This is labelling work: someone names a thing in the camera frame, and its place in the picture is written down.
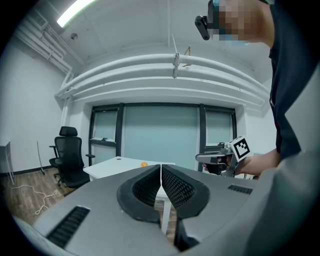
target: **white table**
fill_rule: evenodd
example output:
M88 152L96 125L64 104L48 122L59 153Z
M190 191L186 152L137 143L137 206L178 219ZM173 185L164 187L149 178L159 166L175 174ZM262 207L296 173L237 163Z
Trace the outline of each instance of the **white table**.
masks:
M84 168L83 170L87 174L89 174L90 181L93 181L93 180L100 179L103 177L108 177L108 176L120 174L123 172L127 172L132 169L140 168L141 163L143 163L143 162L147 163L148 166L174 165L174 163L172 163L172 162L154 162L154 161L145 161L145 160L138 160L138 159L131 159L131 158L117 156L117 157L114 157L114 158L109 159L107 161L100 162L95 165ZM169 223L171 202L168 199L168 196L162 186L160 187L158 193L156 194L156 200L164 201L161 230L164 234L166 234L167 228L168 228L168 223Z

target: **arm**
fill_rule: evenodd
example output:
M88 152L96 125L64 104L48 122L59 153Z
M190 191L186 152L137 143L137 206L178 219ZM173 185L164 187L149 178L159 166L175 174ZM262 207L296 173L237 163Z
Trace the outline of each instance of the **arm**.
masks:
M269 168L275 168L280 163L280 154L276 149L262 155L248 156L239 163L237 174L260 176Z

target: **window frame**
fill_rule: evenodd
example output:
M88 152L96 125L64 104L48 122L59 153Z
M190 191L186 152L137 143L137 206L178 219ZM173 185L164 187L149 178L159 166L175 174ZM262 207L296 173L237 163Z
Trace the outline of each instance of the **window frame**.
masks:
M206 112L218 112L218 113L230 113L231 123L232 123L232 137L235 139L237 137L237 119L236 110L234 108L212 106L204 104L191 104L191 103L170 103L170 102L139 102L139 103L119 103L112 105L101 105L93 106L90 117L90 127L89 127L89 141L88 141L88 152L92 153L92 144L104 145L108 147L115 147L115 156L121 157L121 146L122 146L122 131L123 131L123 118L124 118L124 107L189 107L198 108L199 110L199 122L200 122L200 134L199 134L199 153L205 153L209 151L217 151L221 149L218 145L206 145L207 141L207 127L206 127ZM93 139L95 116L98 112L103 111L117 111L116 124L115 124L115 141L104 141ZM92 165L92 159L89 158L89 166ZM198 172L202 172L203 167L201 163L198 163Z

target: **window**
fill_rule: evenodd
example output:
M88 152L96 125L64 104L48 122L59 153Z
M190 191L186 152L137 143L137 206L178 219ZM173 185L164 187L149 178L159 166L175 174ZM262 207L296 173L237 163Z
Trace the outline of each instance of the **window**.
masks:
M124 157L198 169L198 108L129 106L123 124Z
M98 164L114 157L175 163L202 171L196 154L216 151L237 137L234 109L184 103L94 106L89 153Z
M89 153L95 155L95 158L89 159L89 165L120 156L121 130L117 132L117 126L121 129L122 113L123 104L92 108Z
M233 139L233 128L230 113L206 111L206 146L217 146L220 142Z
M117 110L97 112L94 116L93 139L115 142Z

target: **white ceiling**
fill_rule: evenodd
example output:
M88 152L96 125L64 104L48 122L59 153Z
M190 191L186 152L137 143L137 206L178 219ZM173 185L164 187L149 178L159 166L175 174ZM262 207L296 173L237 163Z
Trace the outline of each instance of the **white ceiling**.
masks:
M39 11L51 24L74 1L42 0ZM177 44L221 51L252 69L260 56L268 57L268 48L262 43L235 46L218 39L203 40L194 21L197 15L206 15L207 6L208 0L96 0L74 17L65 29L56 29L85 62L121 49L167 44L168 31L173 33ZM72 40L72 33L78 38Z

